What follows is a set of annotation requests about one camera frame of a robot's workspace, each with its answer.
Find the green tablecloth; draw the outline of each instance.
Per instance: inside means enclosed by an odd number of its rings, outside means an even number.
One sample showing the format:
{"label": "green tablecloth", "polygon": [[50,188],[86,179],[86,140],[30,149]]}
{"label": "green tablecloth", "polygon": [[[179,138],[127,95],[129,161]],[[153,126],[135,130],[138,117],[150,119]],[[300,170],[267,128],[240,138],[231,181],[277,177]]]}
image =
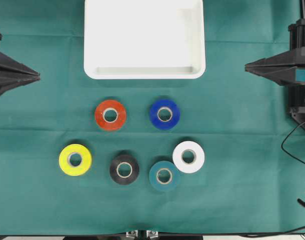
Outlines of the green tablecloth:
{"label": "green tablecloth", "polygon": [[[280,149],[295,126],[285,113],[285,91],[244,72],[244,64],[289,48],[287,27],[299,18],[299,3],[205,0],[204,14],[201,78],[93,80],[83,70],[83,0],[0,0],[0,51],[42,78],[0,97],[0,235],[254,233],[305,225],[296,202],[305,197],[305,166]],[[149,106],[160,96],[181,109],[171,131],[149,121]],[[127,108],[120,131],[95,123],[95,108],[107,98]],[[202,145],[204,167],[182,175],[174,191],[155,191],[151,166],[171,160],[183,139]],[[70,177],[59,168],[69,143],[90,149],[87,174]],[[287,147],[305,160],[305,133]],[[128,186],[109,175],[122,150],[140,165]]]}

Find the white tray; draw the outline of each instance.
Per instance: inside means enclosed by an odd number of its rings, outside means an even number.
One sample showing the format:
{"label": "white tray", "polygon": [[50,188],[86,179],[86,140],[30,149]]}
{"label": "white tray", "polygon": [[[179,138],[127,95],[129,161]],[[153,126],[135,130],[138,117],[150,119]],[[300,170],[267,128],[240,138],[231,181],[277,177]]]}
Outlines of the white tray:
{"label": "white tray", "polygon": [[203,0],[85,0],[92,79],[196,79],[205,69]]}

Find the blue tape roll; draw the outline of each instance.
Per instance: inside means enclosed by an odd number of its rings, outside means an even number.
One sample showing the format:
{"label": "blue tape roll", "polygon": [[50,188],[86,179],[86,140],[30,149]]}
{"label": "blue tape roll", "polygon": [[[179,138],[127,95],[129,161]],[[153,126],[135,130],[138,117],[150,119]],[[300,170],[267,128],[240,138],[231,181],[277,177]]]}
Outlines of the blue tape roll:
{"label": "blue tape roll", "polygon": [[[161,170],[167,170],[170,173],[170,179],[167,183],[162,183],[158,179],[158,174]],[[150,184],[160,192],[168,192],[173,190],[180,181],[180,172],[176,166],[169,161],[157,162],[149,171]]]}
{"label": "blue tape roll", "polygon": [[[162,121],[158,114],[162,109],[170,110],[171,118],[168,121]],[[156,101],[150,108],[149,118],[151,123],[158,129],[169,130],[172,129],[179,122],[181,112],[176,103],[169,99],[161,99]]]}

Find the red tape roll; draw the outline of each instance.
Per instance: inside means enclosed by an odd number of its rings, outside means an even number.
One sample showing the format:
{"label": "red tape roll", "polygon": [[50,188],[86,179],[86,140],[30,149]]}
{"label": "red tape roll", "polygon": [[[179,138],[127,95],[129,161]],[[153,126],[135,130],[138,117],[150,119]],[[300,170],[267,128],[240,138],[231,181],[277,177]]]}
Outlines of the red tape roll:
{"label": "red tape roll", "polygon": [[[105,113],[113,110],[117,113],[117,118],[114,121],[107,121]],[[116,100],[106,100],[98,105],[94,113],[95,120],[99,127],[105,131],[117,131],[122,128],[127,119],[125,107]]]}

